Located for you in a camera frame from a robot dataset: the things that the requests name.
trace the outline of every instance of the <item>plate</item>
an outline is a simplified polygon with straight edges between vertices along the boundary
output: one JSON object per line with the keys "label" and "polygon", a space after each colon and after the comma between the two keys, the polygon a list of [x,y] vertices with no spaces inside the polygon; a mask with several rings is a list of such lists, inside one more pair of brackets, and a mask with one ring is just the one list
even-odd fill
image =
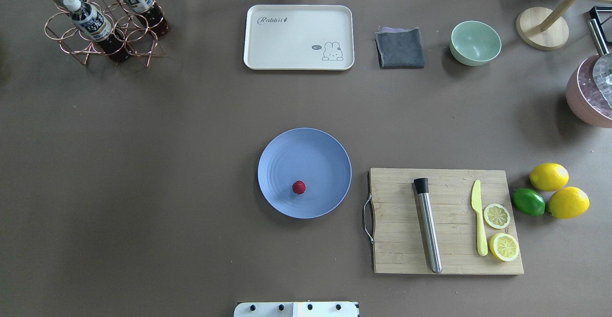
{"label": "plate", "polygon": [[349,69],[352,13],[342,5],[254,5],[243,61],[250,69]]}
{"label": "plate", "polygon": [[[264,149],[257,170],[267,201],[290,217],[310,219],[331,212],[345,198],[352,170],[344,147],[314,128],[296,128],[274,138]],[[293,192],[301,180],[306,191]]]}

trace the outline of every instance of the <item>lime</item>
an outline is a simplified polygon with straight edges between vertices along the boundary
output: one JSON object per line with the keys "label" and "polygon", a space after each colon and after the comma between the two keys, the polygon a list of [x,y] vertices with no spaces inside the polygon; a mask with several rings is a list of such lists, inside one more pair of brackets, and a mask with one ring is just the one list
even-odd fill
{"label": "lime", "polygon": [[512,261],[518,256],[518,241],[507,233],[494,234],[489,238],[491,253],[502,261]]}
{"label": "lime", "polygon": [[531,171],[529,180],[538,190],[555,191],[563,188],[570,179],[568,171],[557,163],[540,164]]}
{"label": "lime", "polygon": [[544,208],[546,208],[542,195],[528,188],[515,190],[512,195],[512,202],[518,210],[528,215],[542,215],[544,214]]}
{"label": "lime", "polygon": [[483,212],[485,221],[494,229],[505,229],[510,224],[510,213],[500,204],[490,204]]}
{"label": "lime", "polygon": [[548,201],[548,211],[560,219],[577,217],[589,208],[589,197],[575,186],[557,191]]}

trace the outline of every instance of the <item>cutting board handle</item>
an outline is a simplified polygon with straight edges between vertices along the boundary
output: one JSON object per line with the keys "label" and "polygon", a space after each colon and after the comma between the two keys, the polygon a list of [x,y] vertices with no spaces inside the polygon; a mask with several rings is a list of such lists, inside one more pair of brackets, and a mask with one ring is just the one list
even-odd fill
{"label": "cutting board handle", "polygon": [[368,237],[370,237],[370,243],[374,245],[374,237],[372,237],[372,235],[368,231],[368,225],[365,221],[365,209],[367,208],[368,204],[370,204],[370,215],[372,217],[372,220],[374,220],[374,209],[372,208],[372,193],[368,194],[368,199],[363,205],[363,229],[365,230],[365,233],[368,235]]}

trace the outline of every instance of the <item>cloth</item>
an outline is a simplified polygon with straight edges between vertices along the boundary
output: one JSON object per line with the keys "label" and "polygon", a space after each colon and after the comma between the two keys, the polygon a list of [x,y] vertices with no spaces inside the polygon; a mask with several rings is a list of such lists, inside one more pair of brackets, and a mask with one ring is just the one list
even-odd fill
{"label": "cloth", "polygon": [[405,30],[382,27],[375,34],[381,68],[425,67],[419,28]]}

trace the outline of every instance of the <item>yellow knife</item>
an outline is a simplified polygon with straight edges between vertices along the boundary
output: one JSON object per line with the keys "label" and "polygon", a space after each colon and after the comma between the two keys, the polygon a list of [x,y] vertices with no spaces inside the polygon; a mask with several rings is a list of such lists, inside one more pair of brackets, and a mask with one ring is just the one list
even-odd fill
{"label": "yellow knife", "polygon": [[472,209],[476,212],[476,249],[480,256],[487,256],[487,236],[485,236],[485,224],[482,219],[481,180],[474,182],[472,188]]}

